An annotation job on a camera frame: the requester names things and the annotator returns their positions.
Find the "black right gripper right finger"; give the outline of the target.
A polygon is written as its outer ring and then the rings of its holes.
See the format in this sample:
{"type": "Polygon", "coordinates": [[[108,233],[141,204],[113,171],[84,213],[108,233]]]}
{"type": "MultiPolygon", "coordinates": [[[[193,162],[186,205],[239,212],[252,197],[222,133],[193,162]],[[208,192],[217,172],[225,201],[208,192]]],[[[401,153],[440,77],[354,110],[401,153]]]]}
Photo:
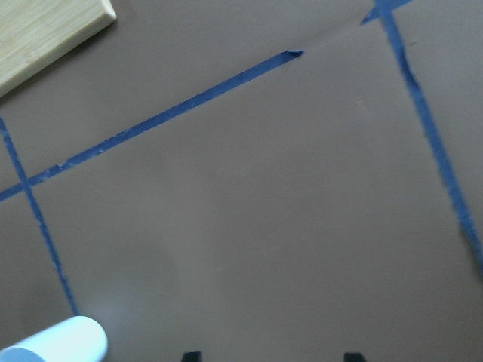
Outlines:
{"type": "Polygon", "coordinates": [[[344,362],[366,362],[364,355],[360,352],[346,352],[343,355],[344,362]]]}

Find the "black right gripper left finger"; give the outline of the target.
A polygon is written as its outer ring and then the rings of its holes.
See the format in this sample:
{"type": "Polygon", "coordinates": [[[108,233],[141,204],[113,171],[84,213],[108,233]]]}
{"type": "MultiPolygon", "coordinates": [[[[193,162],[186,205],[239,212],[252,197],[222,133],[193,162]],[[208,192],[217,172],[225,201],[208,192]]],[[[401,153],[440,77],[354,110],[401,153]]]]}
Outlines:
{"type": "Polygon", "coordinates": [[[201,362],[200,351],[188,351],[182,356],[181,362],[201,362]]]}

